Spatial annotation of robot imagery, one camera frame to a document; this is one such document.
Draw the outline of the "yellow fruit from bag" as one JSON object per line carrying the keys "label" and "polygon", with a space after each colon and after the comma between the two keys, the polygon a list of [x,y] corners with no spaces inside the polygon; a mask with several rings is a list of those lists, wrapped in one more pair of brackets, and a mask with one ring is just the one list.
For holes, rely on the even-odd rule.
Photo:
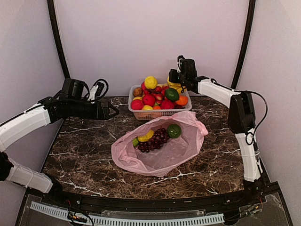
{"label": "yellow fruit from bag", "polygon": [[179,95],[185,91],[185,89],[183,89],[183,87],[179,83],[170,82],[169,76],[167,77],[167,84],[168,84],[169,88],[175,89],[179,93]]}

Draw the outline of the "dark purple grape bunch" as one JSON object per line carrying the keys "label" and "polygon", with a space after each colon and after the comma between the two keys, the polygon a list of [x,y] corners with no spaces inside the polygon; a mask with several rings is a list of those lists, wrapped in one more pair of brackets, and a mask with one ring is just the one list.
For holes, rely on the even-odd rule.
{"label": "dark purple grape bunch", "polygon": [[165,128],[154,130],[154,136],[147,142],[139,142],[135,147],[141,153],[149,153],[150,151],[160,150],[170,139]]}

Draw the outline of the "pink plastic bag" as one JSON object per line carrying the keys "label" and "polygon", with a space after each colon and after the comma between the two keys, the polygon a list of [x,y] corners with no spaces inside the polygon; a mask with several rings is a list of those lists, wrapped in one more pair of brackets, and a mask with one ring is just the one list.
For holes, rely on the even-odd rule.
{"label": "pink plastic bag", "polygon": [[111,157],[129,172],[163,177],[197,156],[207,134],[195,112],[182,111],[127,132],[111,146]]}

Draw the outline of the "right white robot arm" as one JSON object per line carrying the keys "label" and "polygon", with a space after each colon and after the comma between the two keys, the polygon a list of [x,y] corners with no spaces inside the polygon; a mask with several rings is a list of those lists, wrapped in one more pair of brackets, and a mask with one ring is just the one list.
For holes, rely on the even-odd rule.
{"label": "right white robot arm", "polygon": [[215,79],[197,76],[196,71],[180,72],[171,69],[168,80],[180,84],[196,94],[207,96],[220,102],[229,109],[228,127],[238,141],[244,165],[244,182],[256,183],[262,176],[256,131],[259,125],[255,123],[255,109],[252,95],[260,98],[262,95],[253,91],[241,91],[223,86]]}

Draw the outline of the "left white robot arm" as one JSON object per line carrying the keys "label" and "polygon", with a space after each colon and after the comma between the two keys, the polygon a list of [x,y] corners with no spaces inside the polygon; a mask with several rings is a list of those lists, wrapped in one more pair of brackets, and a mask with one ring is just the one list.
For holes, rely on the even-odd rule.
{"label": "left white robot arm", "polygon": [[76,101],[47,97],[0,125],[0,180],[48,194],[56,205],[66,202],[62,185],[53,176],[40,173],[17,162],[8,154],[10,147],[20,147],[26,137],[33,138],[39,129],[69,117],[87,120],[109,120],[119,110],[110,102]]}

